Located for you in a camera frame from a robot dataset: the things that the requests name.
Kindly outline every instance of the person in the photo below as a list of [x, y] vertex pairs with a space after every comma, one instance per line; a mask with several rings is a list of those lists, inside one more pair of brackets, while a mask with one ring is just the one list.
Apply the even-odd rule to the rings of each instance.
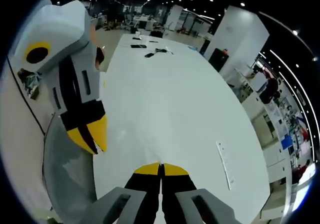
[[268, 79], [267, 85], [260, 94], [260, 99], [264, 104], [271, 102], [272, 97], [276, 94], [278, 87], [281, 84], [280, 80], [277, 81], [277, 79], [270, 77], [270, 75], [267, 75], [266, 78]]
[[292, 171], [292, 184], [297, 184], [299, 182], [309, 165], [310, 160], [308, 159], [304, 166], [299, 165], [298, 168]]

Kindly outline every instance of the white pillar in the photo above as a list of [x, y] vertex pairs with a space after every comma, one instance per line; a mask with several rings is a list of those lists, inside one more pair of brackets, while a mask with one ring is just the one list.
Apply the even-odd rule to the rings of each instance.
[[256, 14], [229, 6], [204, 58], [209, 60], [216, 48], [227, 49], [229, 58], [219, 72], [226, 80], [234, 68], [243, 70], [254, 63], [268, 37], [267, 29]]
[[179, 5], [174, 5], [171, 10], [170, 13], [166, 19], [165, 28], [169, 28], [169, 30], [174, 31], [176, 29], [176, 25], [178, 23], [181, 11], [182, 11], [182, 6]]

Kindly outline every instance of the yellow accent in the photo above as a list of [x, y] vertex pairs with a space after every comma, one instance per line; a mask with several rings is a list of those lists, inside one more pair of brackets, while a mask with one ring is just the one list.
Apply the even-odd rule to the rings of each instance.
[[137, 170], [135, 170], [134, 173], [136, 174], [145, 174], [145, 175], [158, 175], [158, 168], [160, 163], [153, 163], [149, 165], [143, 165]]
[[100, 120], [87, 124], [89, 132], [95, 143], [103, 152], [107, 151], [107, 116], [104, 115]]
[[170, 165], [168, 163], [165, 163], [164, 164], [164, 175], [165, 176], [183, 176], [183, 175], [189, 175], [189, 173], [179, 166]]
[[79, 129], [78, 128], [74, 128], [72, 130], [68, 130], [66, 133], [68, 133], [68, 136], [71, 138], [71, 140], [73, 142], [75, 142], [77, 145], [79, 145], [80, 147], [82, 147], [83, 149], [85, 149], [87, 152], [91, 153], [91, 154], [95, 154], [90, 147], [88, 146], [88, 144], [85, 142], [85, 140], [82, 138]]
[[36, 43], [29, 44], [25, 50], [24, 58], [27, 59], [29, 52], [36, 48], [46, 48], [48, 50], [48, 55], [50, 54], [51, 44], [46, 41], [39, 41]]

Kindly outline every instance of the ceiling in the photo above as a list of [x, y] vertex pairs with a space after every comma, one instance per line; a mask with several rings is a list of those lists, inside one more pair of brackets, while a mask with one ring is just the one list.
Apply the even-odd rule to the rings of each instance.
[[[71, 0], [53, 0], [53, 2], [57, 1], [69, 2]], [[97, 1], [110, 3], [110, 0]], [[135, 1], [143, 4], [147, 0], [117, 1], [120, 3]], [[267, 61], [271, 62], [270, 66], [273, 67], [275, 73], [281, 71], [292, 86], [299, 86], [292, 74], [271, 54], [270, 50], [273, 50], [296, 75], [305, 89], [315, 113], [320, 114], [320, 105], [318, 104], [317, 96], [317, 94], [320, 93], [319, 62], [312, 61], [314, 57], [320, 54], [318, 45], [318, 40], [320, 39], [319, 24], [315, 21], [316, 13], [318, 13], [317, 9], [319, 9], [319, 2], [317, 0], [151, 0], [147, 5], [158, 5], [162, 3], [164, 5], [178, 4], [192, 11], [195, 9], [194, 12], [199, 15], [215, 18], [214, 25], [219, 25], [224, 16], [225, 8], [229, 5], [241, 7], [256, 13], [270, 33], [270, 37], [262, 50], [265, 52]], [[308, 48], [291, 31], [261, 13], [273, 17], [290, 30], [297, 30], [298, 36], [305, 42]], [[312, 135], [316, 134], [314, 144], [319, 148], [316, 121], [312, 114], [311, 107], [308, 105], [307, 108], [309, 110], [308, 120], [312, 126], [310, 128], [313, 130]]]

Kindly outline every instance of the table surface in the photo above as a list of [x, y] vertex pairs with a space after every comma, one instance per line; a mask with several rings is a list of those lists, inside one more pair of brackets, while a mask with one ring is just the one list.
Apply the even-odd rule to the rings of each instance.
[[[121, 37], [106, 73], [108, 151], [93, 156], [97, 198], [124, 187], [143, 165], [169, 163], [189, 172], [198, 189], [231, 206], [238, 221], [251, 223], [270, 188], [263, 151], [237, 97], [187, 45], [146, 36], [147, 49], [130, 48], [140, 42], [133, 36]], [[173, 54], [144, 57], [166, 47]], [[231, 189], [217, 142], [225, 148]], [[165, 223], [161, 212], [159, 205], [155, 223]]]

